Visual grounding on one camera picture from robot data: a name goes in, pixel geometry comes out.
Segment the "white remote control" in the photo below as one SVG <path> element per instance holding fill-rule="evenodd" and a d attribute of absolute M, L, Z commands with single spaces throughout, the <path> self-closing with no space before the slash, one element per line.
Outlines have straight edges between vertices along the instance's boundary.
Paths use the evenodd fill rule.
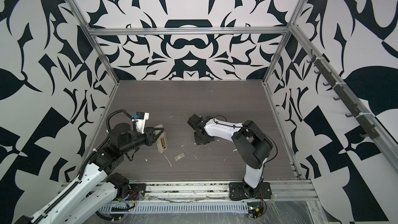
<path fill-rule="evenodd" d="M 155 127 L 162 127 L 164 128 L 164 125 L 159 124 Z M 168 149 L 168 143 L 167 143 L 167 138 L 166 138 L 166 133 L 164 132 L 160 137 L 156 137 L 156 145 L 158 148 L 159 153 L 164 153 Z"/>

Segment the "horizontal aluminium frame bar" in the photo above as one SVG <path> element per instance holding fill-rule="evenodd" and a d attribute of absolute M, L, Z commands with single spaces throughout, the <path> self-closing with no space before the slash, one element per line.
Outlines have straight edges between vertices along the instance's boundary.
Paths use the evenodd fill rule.
<path fill-rule="evenodd" d="M 196 34 L 285 34 L 287 27 L 211 27 L 211 28 L 88 28 L 92 36 L 117 35 L 196 35 Z"/>

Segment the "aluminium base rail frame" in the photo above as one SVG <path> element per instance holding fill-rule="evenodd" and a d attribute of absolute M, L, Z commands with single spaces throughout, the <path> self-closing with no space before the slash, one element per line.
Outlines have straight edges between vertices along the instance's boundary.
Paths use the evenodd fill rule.
<path fill-rule="evenodd" d="M 310 180 L 268 180 L 270 198 L 255 197 L 242 202 L 307 202 L 320 204 L 320 200 Z M 130 181 L 132 184 L 145 184 L 146 189 L 136 190 L 133 195 L 139 203 L 207 203 L 230 202 L 229 181 Z"/>

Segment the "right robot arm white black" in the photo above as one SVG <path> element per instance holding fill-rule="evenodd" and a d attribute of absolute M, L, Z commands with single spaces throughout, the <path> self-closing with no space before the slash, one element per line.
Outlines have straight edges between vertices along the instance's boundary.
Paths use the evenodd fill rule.
<path fill-rule="evenodd" d="M 246 164 L 243 179 L 245 194 L 253 196 L 263 182 L 263 169 L 274 145 L 251 120 L 244 123 L 225 122 L 212 116 L 192 115 L 188 125 L 194 130 L 197 145 L 209 144 L 215 138 L 225 139 L 235 145 L 239 155 Z"/>

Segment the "small circuit board right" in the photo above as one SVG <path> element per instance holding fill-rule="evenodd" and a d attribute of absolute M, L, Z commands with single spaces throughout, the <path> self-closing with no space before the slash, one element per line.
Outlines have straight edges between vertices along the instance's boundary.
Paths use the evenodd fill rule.
<path fill-rule="evenodd" d="M 248 205 L 248 216 L 249 218 L 257 219 L 264 213 L 263 205 Z"/>

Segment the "grey wall hook rack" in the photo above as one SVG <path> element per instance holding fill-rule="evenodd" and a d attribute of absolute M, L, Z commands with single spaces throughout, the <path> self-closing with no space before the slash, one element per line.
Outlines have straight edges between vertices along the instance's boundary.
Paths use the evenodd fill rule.
<path fill-rule="evenodd" d="M 320 74 L 325 78 L 326 83 L 323 85 L 331 88 L 336 93 L 337 96 L 333 99 L 335 101 L 342 101 L 348 109 L 349 113 L 345 116 L 347 118 L 354 118 L 362 127 L 364 133 L 360 134 L 360 136 L 372 140 L 379 138 L 380 134 L 376 129 L 375 121 L 371 117 L 373 114 L 360 105 L 359 99 L 357 99 L 348 87 L 347 83 L 336 73 L 326 58 L 318 57 L 311 51 L 311 59 L 308 63 L 312 63 L 318 69 L 315 71 L 316 74 Z"/>

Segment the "remote battery cover beige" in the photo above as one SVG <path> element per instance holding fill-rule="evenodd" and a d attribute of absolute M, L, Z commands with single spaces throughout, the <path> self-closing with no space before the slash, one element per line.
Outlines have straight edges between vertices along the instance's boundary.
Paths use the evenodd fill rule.
<path fill-rule="evenodd" d="M 174 159 L 175 159 L 175 161 L 179 161 L 179 160 L 181 160 L 182 158 L 184 158 L 186 155 L 185 155 L 185 153 L 180 153 L 179 155 L 177 155 Z"/>

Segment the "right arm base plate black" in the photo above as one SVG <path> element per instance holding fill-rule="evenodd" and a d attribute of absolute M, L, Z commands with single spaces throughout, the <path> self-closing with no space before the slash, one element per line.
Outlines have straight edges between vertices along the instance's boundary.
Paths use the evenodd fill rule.
<path fill-rule="evenodd" d="M 245 199 L 271 199 L 271 186 L 268 182 L 261 182 L 257 188 L 251 188 L 245 182 L 229 183 L 229 198 L 232 201 L 240 201 Z"/>

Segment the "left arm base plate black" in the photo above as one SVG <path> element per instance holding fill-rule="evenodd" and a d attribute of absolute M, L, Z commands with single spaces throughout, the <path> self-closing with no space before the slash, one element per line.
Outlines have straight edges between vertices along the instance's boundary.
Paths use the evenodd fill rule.
<path fill-rule="evenodd" d="M 127 188 L 127 192 L 123 199 L 125 201 L 136 201 L 142 200 L 146 195 L 146 187 L 145 183 L 133 183 L 129 184 Z"/>

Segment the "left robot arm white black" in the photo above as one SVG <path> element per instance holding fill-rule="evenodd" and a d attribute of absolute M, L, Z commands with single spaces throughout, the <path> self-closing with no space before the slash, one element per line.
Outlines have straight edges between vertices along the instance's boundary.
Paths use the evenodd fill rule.
<path fill-rule="evenodd" d="M 143 128 L 128 123 L 108 127 L 105 141 L 84 161 L 78 176 L 52 201 L 32 216 L 21 216 L 18 224 L 81 224 L 102 206 L 128 193 L 129 180 L 114 169 L 127 157 L 130 161 L 141 146 L 152 146 L 164 135 L 164 128 Z"/>

